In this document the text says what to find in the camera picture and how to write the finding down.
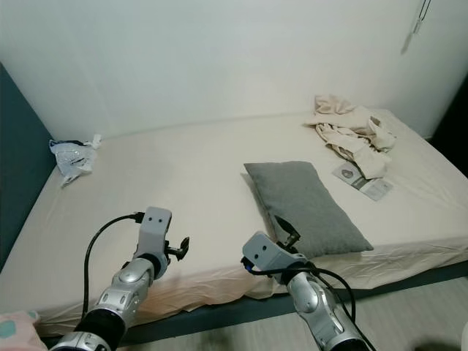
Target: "black cable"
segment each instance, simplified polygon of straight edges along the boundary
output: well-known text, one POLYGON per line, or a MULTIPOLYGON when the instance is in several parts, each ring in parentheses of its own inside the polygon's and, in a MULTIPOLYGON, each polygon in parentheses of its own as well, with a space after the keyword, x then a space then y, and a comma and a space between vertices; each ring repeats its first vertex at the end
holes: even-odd
POLYGON ((344 310, 344 313, 348 316, 348 318, 351 320, 352 324, 355 326, 356 330, 358 331, 358 333, 362 336, 363 340, 365 341, 365 343, 371 348, 372 351, 376 351, 375 350, 375 347, 374 345, 369 341, 369 339, 367 339, 367 337, 364 335, 364 333, 362 332, 362 330, 358 327, 358 325, 356 324, 356 321, 355 321, 355 315, 354 316, 351 316, 346 305, 344 304, 343 300, 341 299, 340 295, 336 292, 336 290, 331 286, 331 284, 329 282, 327 282, 326 280, 324 280, 324 278, 322 278, 320 275, 317 275, 316 276, 335 296, 336 298, 338 299, 338 301, 340 302, 341 304, 341 307, 343 308, 344 310))
POLYGON ((321 269, 321 268, 317 268, 317 271, 321 274, 326 274, 327 276, 332 276, 333 278, 335 278, 336 280, 338 280, 340 283, 343 284, 343 286, 346 288, 346 291, 348 292, 348 295, 350 296, 350 300, 351 300, 351 316, 352 316, 352 321, 356 321, 356 299, 355 299, 355 296, 354 296, 354 293, 352 292, 352 289, 350 287, 350 285, 346 282, 346 280, 344 280, 343 278, 341 278, 338 274, 332 272, 332 271, 327 271, 326 269, 321 269))
POLYGON ((112 221, 104 224, 101 229, 94 234, 93 238, 89 242, 88 249, 86 250, 85 255, 85 262, 84 262, 84 294, 83 294, 83 310, 81 312, 81 319, 83 319, 88 312, 88 304, 89 304, 89 256, 91 254, 91 249, 93 248, 94 242, 98 239, 98 237, 102 234, 102 232, 108 229, 112 224, 119 222, 124 219, 134 219, 136 222, 141 223, 143 220, 143 216, 145 214, 143 212, 137 212, 135 214, 127 214, 126 216, 121 216, 113 219, 112 221))
POLYGON ((418 16, 421 22, 424 21, 424 18, 426 18, 427 11, 429 10, 429 6, 431 5, 431 0, 428 1, 427 6, 426 6, 426 1, 427 0, 424 0, 423 6, 421 7, 421 11, 419 12, 419 16, 418 16))
POLYGON ((339 303, 341 304, 341 307, 343 308, 344 313, 348 316, 348 318, 350 318, 353 322, 355 322, 356 321, 356 316, 352 316, 350 314, 350 312, 348 311, 348 308, 344 304, 343 299, 336 292, 336 290, 331 286, 331 284, 329 282, 327 282, 326 280, 324 280, 324 278, 322 278, 320 275, 317 275, 316 277, 335 295, 335 297, 338 299, 339 303))

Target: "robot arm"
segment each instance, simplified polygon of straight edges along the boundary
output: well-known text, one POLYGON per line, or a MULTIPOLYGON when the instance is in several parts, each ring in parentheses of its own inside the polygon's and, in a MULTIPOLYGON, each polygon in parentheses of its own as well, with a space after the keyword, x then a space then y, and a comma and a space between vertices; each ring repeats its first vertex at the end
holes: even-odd
POLYGON ((293 248, 299 239, 297 232, 292 227, 286 229, 294 233, 283 244, 275 244, 265 233, 255 233, 242 249, 244 258, 241 262, 249 272, 267 273, 287 286, 295 310, 309 326, 321 350, 368 350, 354 323, 336 305, 331 291, 322 287, 307 271, 311 271, 308 260, 293 248), (254 266, 260 272, 253 271, 254 266))
POLYGON ((64 336, 52 350, 115 350, 133 323, 140 304, 153 281, 160 278, 170 263, 169 254, 182 260, 189 250, 189 238, 180 249, 165 240, 171 212, 149 207, 140 226, 137 250, 131 262, 117 272, 112 284, 72 333, 64 336))

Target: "gray pillow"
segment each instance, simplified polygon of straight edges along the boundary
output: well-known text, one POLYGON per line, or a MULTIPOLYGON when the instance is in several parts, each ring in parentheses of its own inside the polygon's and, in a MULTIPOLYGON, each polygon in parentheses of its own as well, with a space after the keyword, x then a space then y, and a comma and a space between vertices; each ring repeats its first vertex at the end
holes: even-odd
POLYGON ((308 162, 246 163, 278 240, 288 234, 274 216, 286 219, 301 235, 294 245, 308 258, 374 249, 335 203, 308 162))

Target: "white bed sheet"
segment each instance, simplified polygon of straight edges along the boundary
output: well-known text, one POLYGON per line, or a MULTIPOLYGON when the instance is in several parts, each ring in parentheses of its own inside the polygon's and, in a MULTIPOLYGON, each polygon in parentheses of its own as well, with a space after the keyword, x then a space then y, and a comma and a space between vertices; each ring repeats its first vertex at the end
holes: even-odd
MULTIPOLYGON (((105 140, 91 175, 60 189, 55 169, 0 274, 0 312, 35 309, 42 335, 64 333, 80 316, 83 257, 108 220, 148 205, 168 208, 173 246, 190 236, 181 262, 155 282, 137 322, 203 304, 278 291, 243 270, 241 247, 267 230, 244 162, 313 163, 334 200, 374 245, 372 252, 314 259, 354 288, 370 289, 430 268, 468 260, 468 179, 397 118, 377 111, 397 136, 379 202, 332 175, 344 162, 302 123, 307 114, 158 129, 105 140)), ((91 254, 90 296, 97 298, 137 242, 132 221, 112 226, 91 254)))

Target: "white towel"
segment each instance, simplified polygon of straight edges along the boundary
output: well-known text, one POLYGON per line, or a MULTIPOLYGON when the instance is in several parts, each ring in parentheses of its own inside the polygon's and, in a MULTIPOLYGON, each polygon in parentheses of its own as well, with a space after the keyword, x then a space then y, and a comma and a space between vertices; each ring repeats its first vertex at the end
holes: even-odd
POLYGON ((334 95, 315 97, 314 115, 306 122, 344 159, 354 162, 366 179, 381 178, 396 138, 375 112, 334 95))

